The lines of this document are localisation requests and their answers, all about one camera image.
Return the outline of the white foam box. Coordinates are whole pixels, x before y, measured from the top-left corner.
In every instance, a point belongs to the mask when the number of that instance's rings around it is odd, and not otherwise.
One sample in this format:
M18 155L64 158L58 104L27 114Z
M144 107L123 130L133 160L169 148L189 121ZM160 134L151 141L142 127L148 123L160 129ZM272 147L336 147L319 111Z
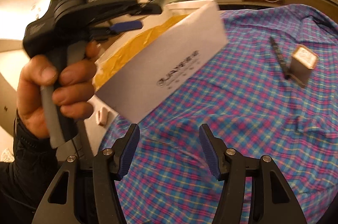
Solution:
M214 0L168 4L142 23L97 61L95 110L85 122L93 152L117 116L145 130L159 125L152 111L228 43Z

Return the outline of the plaid cloth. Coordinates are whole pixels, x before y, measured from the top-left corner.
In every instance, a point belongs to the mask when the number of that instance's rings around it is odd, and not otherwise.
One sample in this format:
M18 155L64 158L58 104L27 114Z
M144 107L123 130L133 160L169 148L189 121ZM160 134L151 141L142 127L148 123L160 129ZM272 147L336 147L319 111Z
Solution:
M268 154L290 184L308 223L337 194L337 23L300 4L221 15L228 44L166 98L140 127L129 172L116 183L128 223L211 223L222 183L198 138L206 123L244 156ZM319 57L305 88L284 79L299 44Z

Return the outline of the black marker pen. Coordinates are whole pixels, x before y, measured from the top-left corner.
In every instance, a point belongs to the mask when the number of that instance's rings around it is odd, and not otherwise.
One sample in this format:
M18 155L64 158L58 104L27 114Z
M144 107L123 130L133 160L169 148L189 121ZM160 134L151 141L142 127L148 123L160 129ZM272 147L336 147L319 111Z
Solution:
M269 38L269 41L270 41L271 47L273 49L273 52L274 52L274 54L277 58L277 61L278 61L279 65L282 69L284 79L289 80L290 79L289 68L286 64L285 59L283 58L283 55L282 55L282 53L279 49L278 44L276 43L275 39L272 36Z

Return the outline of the square metal tin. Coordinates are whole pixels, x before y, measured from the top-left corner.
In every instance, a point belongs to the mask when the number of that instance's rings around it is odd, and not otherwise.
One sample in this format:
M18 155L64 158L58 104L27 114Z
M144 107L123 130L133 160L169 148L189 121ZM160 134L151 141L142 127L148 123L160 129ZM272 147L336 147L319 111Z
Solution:
M291 56L289 73L291 78L302 88L309 82L319 57L306 46L299 44Z

